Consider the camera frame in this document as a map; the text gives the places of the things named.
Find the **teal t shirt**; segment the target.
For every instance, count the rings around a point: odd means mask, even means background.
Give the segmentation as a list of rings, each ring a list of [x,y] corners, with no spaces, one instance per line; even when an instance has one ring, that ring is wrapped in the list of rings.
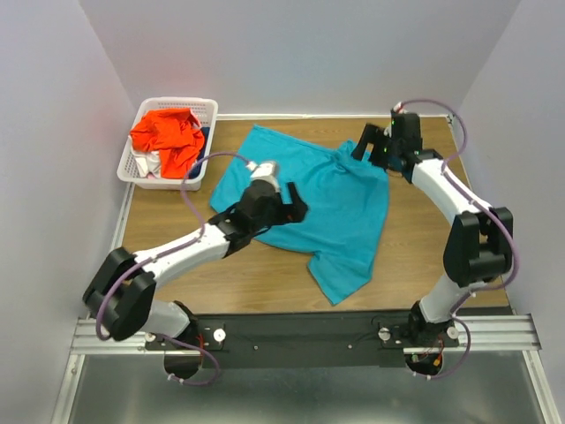
[[[308,269],[337,305],[367,284],[387,218],[387,173],[352,157],[355,142],[325,148],[254,126],[238,153],[256,163],[275,161],[278,180],[296,184],[309,210],[302,223],[276,226],[258,240],[310,254]]]

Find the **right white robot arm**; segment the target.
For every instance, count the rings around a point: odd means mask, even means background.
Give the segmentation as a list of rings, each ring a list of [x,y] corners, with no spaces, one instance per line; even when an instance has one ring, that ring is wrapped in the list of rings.
[[[416,113],[393,111],[386,128],[365,125],[351,156],[400,173],[433,202],[451,226],[442,256],[444,273],[413,305],[403,328],[412,344],[427,344],[447,332],[456,310],[469,297],[510,271],[513,216],[507,208],[494,208],[481,200],[436,150],[423,147]]]

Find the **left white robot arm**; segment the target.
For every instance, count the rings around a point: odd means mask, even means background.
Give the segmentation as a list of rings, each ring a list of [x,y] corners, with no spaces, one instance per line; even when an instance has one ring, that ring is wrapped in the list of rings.
[[[194,339],[195,315],[181,302],[156,300],[155,292],[204,263],[238,252],[274,226],[303,222],[308,207],[294,183],[287,188],[290,202],[274,184],[254,180],[238,202],[182,238],[137,253],[123,247],[111,251],[83,294],[97,336],[124,341],[143,331]]]

